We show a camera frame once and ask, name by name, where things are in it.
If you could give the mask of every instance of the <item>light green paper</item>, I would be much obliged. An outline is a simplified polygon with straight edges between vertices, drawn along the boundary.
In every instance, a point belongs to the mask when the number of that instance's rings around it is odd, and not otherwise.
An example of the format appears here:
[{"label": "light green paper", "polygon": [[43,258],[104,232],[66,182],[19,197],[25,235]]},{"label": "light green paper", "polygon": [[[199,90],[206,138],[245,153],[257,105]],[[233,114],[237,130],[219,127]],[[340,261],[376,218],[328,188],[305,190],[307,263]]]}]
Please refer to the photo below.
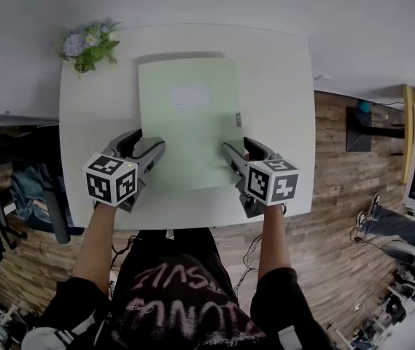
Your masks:
[{"label": "light green paper", "polygon": [[243,152],[243,132],[236,125],[235,61],[196,58],[139,65],[139,100],[144,138],[160,137],[166,143],[150,172],[155,192],[238,181],[221,154],[226,141]]}]

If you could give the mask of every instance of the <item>sneaker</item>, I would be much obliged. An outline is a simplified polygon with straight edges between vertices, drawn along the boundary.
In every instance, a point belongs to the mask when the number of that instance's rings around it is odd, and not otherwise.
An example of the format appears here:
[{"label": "sneaker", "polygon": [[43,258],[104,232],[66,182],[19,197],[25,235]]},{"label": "sneaker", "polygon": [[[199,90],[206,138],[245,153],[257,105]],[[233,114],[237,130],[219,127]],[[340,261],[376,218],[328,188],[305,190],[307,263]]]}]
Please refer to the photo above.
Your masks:
[{"label": "sneaker", "polygon": [[379,205],[381,202],[381,196],[378,193],[374,193],[373,197],[371,198],[371,204],[369,205],[368,213],[366,217],[371,220],[376,220],[374,217],[374,211],[376,210],[376,206]]},{"label": "sneaker", "polygon": [[356,216],[356,228],[358,229],[358,232],[361,232],[361,228],[366,222],[366,216],[363,211],[360,211]]}]

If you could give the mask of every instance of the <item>blue flower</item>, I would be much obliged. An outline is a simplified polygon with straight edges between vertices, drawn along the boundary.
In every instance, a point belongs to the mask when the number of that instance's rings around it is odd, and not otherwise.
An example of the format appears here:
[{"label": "blue flower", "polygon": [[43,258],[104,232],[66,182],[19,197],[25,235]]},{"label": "blue flower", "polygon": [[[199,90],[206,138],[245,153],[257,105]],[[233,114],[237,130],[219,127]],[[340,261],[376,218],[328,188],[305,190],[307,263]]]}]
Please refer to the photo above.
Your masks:
[{"label": "blue flower", "polygon": [[63,44],[64,55],[66,57],[77,57],[84,50],[84,42],[82,34],[70,34]]},{"label": "blue flower", "polygon": [[85,37],[85,46],[86,47],[93,47],[95,45],[98,45],[100,43],[100,39],[95,34],[88,34]]}]

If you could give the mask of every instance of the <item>black sleeve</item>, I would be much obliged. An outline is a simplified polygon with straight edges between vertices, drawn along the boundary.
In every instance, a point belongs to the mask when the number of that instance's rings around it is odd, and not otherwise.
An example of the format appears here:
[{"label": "black sleeve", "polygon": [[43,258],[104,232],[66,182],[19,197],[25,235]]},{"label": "black sleeve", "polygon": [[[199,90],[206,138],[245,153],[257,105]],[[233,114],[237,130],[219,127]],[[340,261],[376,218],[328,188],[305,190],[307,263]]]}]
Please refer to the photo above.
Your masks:
[{"label": "black sleeve", "polygon": [[108,309],[109,303],[108,297],[93,282],[73,277],[57,284],[56,296],[42,315],[39,326],[72,330],[96,309]]},{"label": "black sleeve", "polygon": [[334,349],[314,320],[292,268],[277,268],[259,280],[251,318],[270,337],[276,338],[278,332],[293,326],[303,349]]}]

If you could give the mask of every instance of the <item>person's leg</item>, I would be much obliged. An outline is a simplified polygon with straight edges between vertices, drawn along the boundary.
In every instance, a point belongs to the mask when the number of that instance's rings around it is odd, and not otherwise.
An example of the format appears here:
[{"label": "person's leg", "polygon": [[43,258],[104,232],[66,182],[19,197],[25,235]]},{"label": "person's leg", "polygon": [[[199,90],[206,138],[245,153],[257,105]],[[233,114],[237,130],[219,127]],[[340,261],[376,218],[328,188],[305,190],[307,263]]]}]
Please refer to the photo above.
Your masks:
[{"label": "person's leg", "polygon": [[140,230],[138,232],[135,239],[129,243],[131,248],[120,267],[113,300],[120,299],[125,289],[133,281],[134,276],[144,270],[141,268],[141,261],[146,260],[146,257],[156,255],[164,240],[166,240],[166,230]]},{"label": "person's leg", "polygon": [[389,209],[386,209],[385,207],[381,206],[381,205],[376,205],[374,207],[374,220],[382,220],[382,219],[386,219],[386,218],[402,218],[402,219],[407,219],[409,220],[407,217],[405,217],[404,215],[397,213],[396,211],[392,211]]},{"label": "person's leg", "polygon": [[377,206],[375,214],[379,220],[367,219],[361,227],[365,235],[399,236],[415,246],[415,222],[413,220],[382,206]]},{"label": "person's leg", "polygon": [[220,257],[214,236],[208,228],[185,228],[174,230],[173,236],[175,242],[180,245],[181,250],[189,250],[196,254],[209,250]]}]

